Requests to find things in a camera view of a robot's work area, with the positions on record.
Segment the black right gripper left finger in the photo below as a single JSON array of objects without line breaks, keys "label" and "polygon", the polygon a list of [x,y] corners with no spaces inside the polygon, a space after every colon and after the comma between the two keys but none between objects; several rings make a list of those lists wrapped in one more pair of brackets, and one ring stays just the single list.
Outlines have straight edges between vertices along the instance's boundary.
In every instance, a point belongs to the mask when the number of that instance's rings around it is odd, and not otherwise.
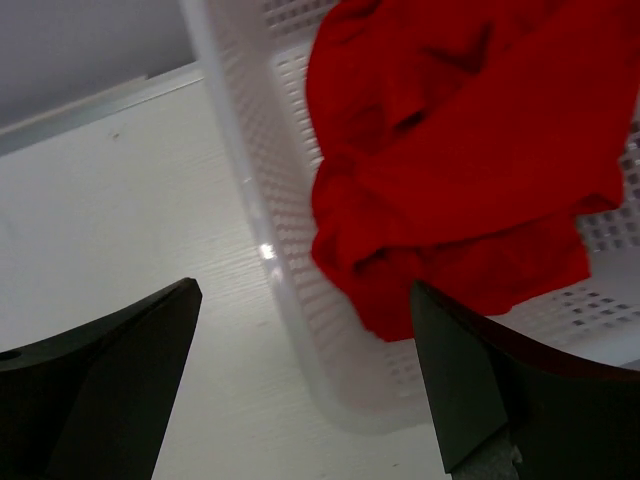
[{"label": "black right gripper left finger", "polygon": [[197,281],[184,278],[2,352],[2,478],[151,478],[201,302]]}]

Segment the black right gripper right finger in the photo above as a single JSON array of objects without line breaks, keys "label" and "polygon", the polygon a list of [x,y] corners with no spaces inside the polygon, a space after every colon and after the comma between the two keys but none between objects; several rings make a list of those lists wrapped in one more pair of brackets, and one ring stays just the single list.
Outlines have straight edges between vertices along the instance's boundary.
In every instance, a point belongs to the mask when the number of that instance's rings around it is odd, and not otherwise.
[{"label": "black right gripper right finger", "polygon": [[454,479],[635,479],[639,375],[574,356],[418,282],[411,319]]}]

